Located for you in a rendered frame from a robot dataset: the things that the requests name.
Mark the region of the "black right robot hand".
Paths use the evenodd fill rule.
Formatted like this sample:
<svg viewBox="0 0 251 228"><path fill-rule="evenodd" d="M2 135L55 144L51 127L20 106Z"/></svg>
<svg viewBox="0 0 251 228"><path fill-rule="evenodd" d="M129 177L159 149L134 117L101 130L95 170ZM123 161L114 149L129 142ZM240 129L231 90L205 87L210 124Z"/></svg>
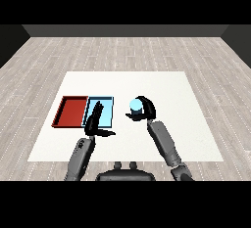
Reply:
<svg viewBox="0 0 251 228"><path fill-rule="evenodd" d="M135 99L139 99L142 102L143 109L141 114L132 115L126 114L133 121L140 121L142 119L153 120L156 118L156 109L151 100L147 99L144 96L138 96Z"/></svg>

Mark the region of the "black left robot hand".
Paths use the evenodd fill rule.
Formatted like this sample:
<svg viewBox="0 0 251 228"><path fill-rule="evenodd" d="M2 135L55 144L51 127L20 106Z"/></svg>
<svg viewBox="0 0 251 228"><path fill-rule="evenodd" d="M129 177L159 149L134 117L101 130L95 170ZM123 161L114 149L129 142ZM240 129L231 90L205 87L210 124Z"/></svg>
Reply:
<svg viewBox="0 0 251 228"><path fill-rule="evenodd" d="M101 117L103 109L104 109L104 106L100 102L97 102L95 104L92 114L88 118L84 127L84 132L87 136L109 137L111 135L115 135L115 132L113 131L100 129L98 127L99 119Z"/></svg>

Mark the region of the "small blue can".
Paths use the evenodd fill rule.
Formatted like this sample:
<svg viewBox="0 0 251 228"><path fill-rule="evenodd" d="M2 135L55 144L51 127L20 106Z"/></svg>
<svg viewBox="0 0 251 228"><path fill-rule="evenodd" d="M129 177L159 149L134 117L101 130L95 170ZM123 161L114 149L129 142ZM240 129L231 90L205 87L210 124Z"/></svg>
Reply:
<svg viewBox="0 0 251 228"><path fill-rule="evenodd" d="M133 99L129 103L130 111L132 115L141 114L143 105L139 99Z"/></svg>

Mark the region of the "light blue shallow open box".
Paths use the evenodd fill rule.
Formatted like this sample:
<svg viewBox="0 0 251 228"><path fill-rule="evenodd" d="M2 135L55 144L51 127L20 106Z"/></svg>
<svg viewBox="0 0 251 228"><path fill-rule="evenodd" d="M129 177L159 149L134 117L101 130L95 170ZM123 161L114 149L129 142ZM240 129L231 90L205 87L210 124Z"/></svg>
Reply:
<svg viewBox="0 0 251 228"><path fill-rule="evenodd" d="M90 96L82 118L82 126L85 126L88 118L91 116L97 102L103 106L101 116L99 118L99 128L111 128L113 120L114 98L112 96Z"/></svg>

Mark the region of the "red shallow open box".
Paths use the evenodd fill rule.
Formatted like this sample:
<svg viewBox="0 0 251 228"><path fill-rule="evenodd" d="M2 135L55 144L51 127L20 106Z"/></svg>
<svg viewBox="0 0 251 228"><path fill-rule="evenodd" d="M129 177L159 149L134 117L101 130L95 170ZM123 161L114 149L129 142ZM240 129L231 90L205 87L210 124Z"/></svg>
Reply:
<svg viewBox="0 0 251 228"><path fill-rule="evenodd" d="M87 96L64 96L51 124L54 128L82 128Z"/></svg>

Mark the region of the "dark grey robot body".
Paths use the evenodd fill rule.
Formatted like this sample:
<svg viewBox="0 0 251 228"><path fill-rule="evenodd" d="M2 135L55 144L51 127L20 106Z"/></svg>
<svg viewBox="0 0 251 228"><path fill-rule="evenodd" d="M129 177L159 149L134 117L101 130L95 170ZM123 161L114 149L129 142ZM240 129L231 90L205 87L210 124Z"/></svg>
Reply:
<svg viewBox="0 0 251 228"><path fill-rule="evenodd" d="M129 169L122 169L122 163L116 161L114 168L96 177L96 181L155 181L152 173L139 170L135 161L129 163Z"/></svg>

